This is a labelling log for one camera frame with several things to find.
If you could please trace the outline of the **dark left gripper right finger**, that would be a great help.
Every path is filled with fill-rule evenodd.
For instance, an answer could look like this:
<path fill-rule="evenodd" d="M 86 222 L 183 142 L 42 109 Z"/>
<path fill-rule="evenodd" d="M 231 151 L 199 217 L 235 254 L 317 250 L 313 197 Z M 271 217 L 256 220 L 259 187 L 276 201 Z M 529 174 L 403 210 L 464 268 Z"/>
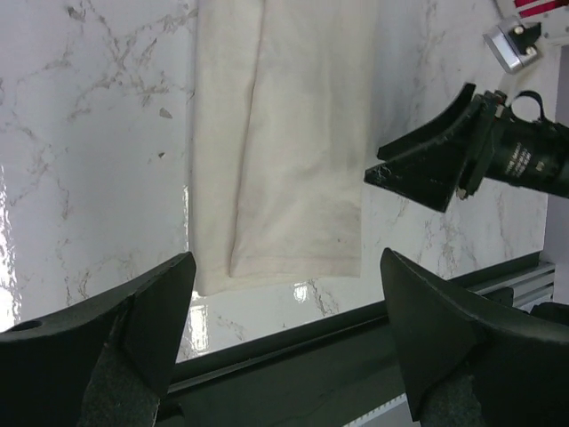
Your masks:
<path fill-rule="evenodd" d="M 568 307 L 494 302 L 384 250 L 381 280 L 411 417 L 423 426 L 566 426 Z"/>

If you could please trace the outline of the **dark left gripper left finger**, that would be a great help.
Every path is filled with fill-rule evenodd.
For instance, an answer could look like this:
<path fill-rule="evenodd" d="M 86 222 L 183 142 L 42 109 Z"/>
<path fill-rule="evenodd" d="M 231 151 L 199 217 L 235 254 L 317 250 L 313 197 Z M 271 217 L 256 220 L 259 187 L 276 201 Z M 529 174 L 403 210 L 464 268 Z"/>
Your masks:
<path fill-rule="evenodd" d="M 154 425 L 195 275 L 193 254 L 178 254 L 121 286 L 3 332 L 1 424 Z"/>

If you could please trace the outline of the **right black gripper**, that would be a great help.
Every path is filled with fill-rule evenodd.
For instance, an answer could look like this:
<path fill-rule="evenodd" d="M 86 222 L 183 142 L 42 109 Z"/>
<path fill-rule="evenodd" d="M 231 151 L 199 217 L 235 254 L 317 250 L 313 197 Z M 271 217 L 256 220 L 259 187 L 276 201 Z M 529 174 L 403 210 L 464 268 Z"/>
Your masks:
<path fill-rule="evenodd" d="M 364 182 L 440 213 L 454 196 L 474 195 L 485 178 L 567 198 L 568 127 L 546 118 L 542 97 L 535 91 L 522 91 L 517 97 L 535 101 L 538 117 L 525 121 L 501 104 L 471 162 L 468 134 L 436 138 L 467 109 L 476 87 L 465 83 L 438 116 L 379 147 L 381 162 L 365 171 Z"/>

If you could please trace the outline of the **cream white t shirt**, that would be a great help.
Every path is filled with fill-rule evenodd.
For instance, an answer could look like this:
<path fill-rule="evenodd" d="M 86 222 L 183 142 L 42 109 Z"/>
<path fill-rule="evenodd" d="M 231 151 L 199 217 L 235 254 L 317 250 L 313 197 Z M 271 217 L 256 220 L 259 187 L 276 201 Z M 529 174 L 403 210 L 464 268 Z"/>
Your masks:
<path fill-rule="evenodd" d="M 192 237 L 201 295 L 361 269 L 377 1 L 202 1 Z"/>

